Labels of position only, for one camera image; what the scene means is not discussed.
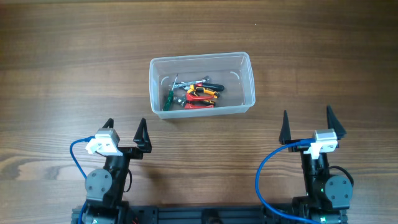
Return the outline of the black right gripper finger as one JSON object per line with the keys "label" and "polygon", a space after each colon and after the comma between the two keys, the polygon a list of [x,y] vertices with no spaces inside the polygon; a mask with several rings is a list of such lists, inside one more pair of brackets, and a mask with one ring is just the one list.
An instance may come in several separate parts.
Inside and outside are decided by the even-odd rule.
{"label": "black right gripper finger", "polygon": [[283,119],[282,119],[282,127],[279,134],[279,142],[282,145],[288,144],[291,142],[291,132],[290,132],[290,124],[289,124],[289,117],[287,111],[284,110]]}
{"label": "black right gripper finger", "polygon": [[335,116],[333,109],[330,105],[326,107],[326,118],[328,123],[328,129],[334,129],[338,140],[344,138],[346,135],[346,130],[339,122],[338,118]]}

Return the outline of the green handled screwdriver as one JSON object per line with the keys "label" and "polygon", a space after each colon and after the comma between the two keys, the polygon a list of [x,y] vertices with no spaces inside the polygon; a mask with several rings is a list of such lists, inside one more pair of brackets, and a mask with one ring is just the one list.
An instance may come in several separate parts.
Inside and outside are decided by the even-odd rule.
{"label": "green handled screwdriver", "polygon": [[163,107],[164,111],[168,111],[170,109],[171,104],[172,104],[172,101],[173,101],[173,98],[174,98],[174,88],[175,88],[175,84],[177,82],[177,78],[178,78],[178,74],[176,74],[176,77],[175,77],[175,80],[173,82],[173,85],[172,85],[172,87],[171,87],[171,89],[169,91],[168,97],[167,97],[167,99],[165,101],[165,105]]}

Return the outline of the red handled cutters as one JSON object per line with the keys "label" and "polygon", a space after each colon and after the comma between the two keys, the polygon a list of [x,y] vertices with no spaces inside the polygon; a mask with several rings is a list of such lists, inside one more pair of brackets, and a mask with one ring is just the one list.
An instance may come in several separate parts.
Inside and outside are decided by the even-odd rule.
{"label": "red handled cutters", "polygon": [[186,93],[182,96],[175,96],[173,102],[186,110],[214,108],[216,102],[213,96],[199,96]]}

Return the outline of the orange black needle-nose pliers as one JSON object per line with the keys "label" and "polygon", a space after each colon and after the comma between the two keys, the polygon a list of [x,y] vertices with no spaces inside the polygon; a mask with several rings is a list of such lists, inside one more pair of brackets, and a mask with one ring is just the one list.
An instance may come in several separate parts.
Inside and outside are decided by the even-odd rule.
{"label": "orange black needle-nose pliers", "polygon": [[219,98],[220,94],[217,91],[212,90],[211,88],[205,88],[199,85],[190,85],[183,87],[184,90],[187,91],[188,94],[193,96],[200,96],[200,93],[204,93],[207,95],[211,95],[214,98]]}

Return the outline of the black red screwdriver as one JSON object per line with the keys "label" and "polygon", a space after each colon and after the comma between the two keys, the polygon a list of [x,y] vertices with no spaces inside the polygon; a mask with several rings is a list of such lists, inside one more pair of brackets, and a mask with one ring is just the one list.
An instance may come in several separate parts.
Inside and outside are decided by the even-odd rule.
{"label": "black red screwdriver", "polygon": [[212,84],[212,83],[197,83],[195,86],[211,89],[213,91],[223,91],[224,86],[220,84]]}

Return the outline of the small silver wrench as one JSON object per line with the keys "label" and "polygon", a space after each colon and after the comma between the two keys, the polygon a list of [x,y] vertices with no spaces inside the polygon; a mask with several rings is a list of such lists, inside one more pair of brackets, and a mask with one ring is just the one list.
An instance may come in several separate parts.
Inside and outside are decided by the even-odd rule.
{"label": "small silver wrench", "polygon": [[206,82],[210,81],[209,76],[205,76],[201,80],[177,83],[177,78],[178,78],[178,76],[175,77],[174,82],[170,85],[170,87],[169,87],[170,90],[173,90],[173,89],[176,89],[176,88],[183,88],[183,87],[194,85],[194,84],[198,84],[198,83],[206,83]]}

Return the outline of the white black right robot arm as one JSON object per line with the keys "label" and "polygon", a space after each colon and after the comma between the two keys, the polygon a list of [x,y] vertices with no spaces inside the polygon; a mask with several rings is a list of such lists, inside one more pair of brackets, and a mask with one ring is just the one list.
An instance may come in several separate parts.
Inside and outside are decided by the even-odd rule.
{"label": "white black right robot arm", "polygon": [[353,196],[354,180],[347,170],[329,165],[327,154],[339,148],[346,130],[331,106],[326,107],[327,128],[313,132],[313,143],[291,146],[300,153],[306,195],[294,197],[290,215],[317,223],[347,223],[346,211]]}

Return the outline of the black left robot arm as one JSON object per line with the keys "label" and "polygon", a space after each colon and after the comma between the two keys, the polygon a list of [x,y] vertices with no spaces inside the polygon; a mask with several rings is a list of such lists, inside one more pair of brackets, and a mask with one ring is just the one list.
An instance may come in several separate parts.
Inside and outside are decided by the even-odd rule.
{"label": "black left robot arm", "polygon": [[130,204],[123,200],[126,179],[132,178],[130,160],[141,160],[152,151],[147,122],[142,118],[133,142],[135,146],[121,147],[120,138],[113,128],[114,120],[108,119],[96,134],[90,137],[86,150],[90,154],[105,157],[103,168],[91,171],[85,177],[86,200],[77,223],[139,223]]}

